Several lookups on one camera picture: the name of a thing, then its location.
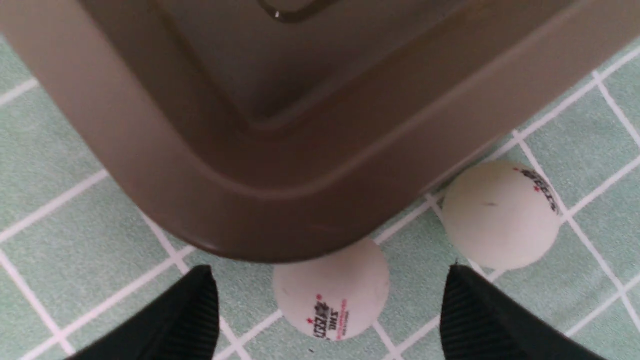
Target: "white ping pong ball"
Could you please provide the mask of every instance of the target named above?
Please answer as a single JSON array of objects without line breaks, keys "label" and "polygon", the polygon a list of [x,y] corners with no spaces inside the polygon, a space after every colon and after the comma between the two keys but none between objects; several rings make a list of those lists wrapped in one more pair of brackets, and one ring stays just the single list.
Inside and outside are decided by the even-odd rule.
[{"label": "white ping pong ball", "polygon": [[323,258],[275,265],[273,291],[297,330],[344,340],[364,332],[382,312],[389,270],[380,248],[364,239]]},{"label": "white ping pong ball", "polygon": [[464,171],[442,208],[449,241],[479,265],[511,270],[541,259],[561,221],[556,195],[538,173],[511,161]]}]

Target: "tile floor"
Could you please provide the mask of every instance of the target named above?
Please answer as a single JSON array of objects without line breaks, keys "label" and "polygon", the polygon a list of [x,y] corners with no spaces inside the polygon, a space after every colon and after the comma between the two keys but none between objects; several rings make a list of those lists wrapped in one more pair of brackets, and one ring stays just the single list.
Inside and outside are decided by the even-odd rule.
[{"label": "tile floor", "polygon": [[[550,179],[564,225],[533,266],[477,268],[554,327],[612,360],[640,359],[640,40],[501,140]],[[391,271],[379,321],[340,343],[295,331],[271,267],[195,250],[120,191],[0,40],[0,359],[61,359],[175,282],[211,264],[221,296],[215,360],[443,359],[438,309],[459,255],[440,224],[442,191],[372,233]]]}]

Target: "brown plastic container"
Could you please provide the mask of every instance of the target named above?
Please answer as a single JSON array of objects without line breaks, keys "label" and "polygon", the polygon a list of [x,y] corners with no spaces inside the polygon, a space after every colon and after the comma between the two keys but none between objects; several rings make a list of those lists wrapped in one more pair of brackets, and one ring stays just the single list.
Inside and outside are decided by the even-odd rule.
[{"label": "brown plastic container", "polygon": [[271,107],[230,94],[170,1],[3,0],[0,31],[149,217],[214,254],[292,261],[365,236],[640,34],[636,0],[441,3],[330,92]]}]

